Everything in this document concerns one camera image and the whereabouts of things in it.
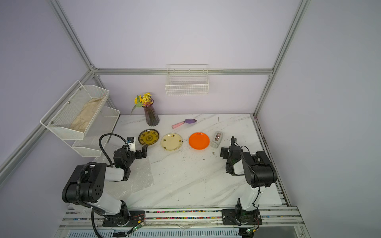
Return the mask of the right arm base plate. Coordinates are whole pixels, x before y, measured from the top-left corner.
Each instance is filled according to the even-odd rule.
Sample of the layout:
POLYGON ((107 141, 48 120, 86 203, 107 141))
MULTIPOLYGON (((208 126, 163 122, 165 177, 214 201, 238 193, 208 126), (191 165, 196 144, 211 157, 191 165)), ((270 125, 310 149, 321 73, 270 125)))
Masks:
POLYGON ((246 211, 235 209, 223 209, 222 211, 223 225, 257 225, 263 224, 259 210, 246 211))

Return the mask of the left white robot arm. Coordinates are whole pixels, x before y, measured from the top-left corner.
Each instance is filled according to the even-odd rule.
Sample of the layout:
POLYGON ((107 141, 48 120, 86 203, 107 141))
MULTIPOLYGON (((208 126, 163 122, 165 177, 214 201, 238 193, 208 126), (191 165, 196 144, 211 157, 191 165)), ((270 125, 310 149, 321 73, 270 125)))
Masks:
POLYGON ((104 185, 107 181, 128 180, 131 174, 130 166, 136 159, 147 156, 147 148, 145 145, 142 150, 129 151, 127 146, 123 146, 116 150, 115 167, 96 162, 78 165, 63 189, 63 202, 90 208, 105 217, 121 216, 128 219, 130 214, 126 203, 107 194, 104 185))

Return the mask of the orange plate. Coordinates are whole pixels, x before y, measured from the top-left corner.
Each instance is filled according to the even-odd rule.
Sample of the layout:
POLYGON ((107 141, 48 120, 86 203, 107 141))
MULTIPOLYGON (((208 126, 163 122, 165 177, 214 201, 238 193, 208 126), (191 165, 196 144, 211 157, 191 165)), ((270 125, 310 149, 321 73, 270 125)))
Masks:
POLYGON ((196 132, 189 137, 189 145, 196 150, 203 150, 209 146, 210 139, 203 132, 196 132))

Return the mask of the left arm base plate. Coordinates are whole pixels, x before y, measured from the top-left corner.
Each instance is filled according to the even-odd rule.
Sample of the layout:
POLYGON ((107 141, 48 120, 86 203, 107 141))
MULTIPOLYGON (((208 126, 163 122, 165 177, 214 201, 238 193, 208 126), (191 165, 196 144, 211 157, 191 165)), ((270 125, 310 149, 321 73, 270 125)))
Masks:
POLYGON ((102 226, 103 227, 135 227, 139 221, 143 221, 145 211, 133 210, 129 211, 128 219, 122 215, 105 216, 102 226))

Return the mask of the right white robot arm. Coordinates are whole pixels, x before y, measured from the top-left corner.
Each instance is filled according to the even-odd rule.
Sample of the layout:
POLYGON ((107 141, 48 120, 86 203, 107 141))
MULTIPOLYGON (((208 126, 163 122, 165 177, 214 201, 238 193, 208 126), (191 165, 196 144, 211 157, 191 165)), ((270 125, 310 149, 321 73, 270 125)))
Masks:
POLYGON ((221 148, 220 156, 226 160, 226 173, 244 176, 251 187, 238 199, 237 207, 244 211, 257 210, 262 194, 277 182, 276 170, 267 154, 264 151, 251 154, 248 147, 239 146, 233 136, 229 147, 221 148))

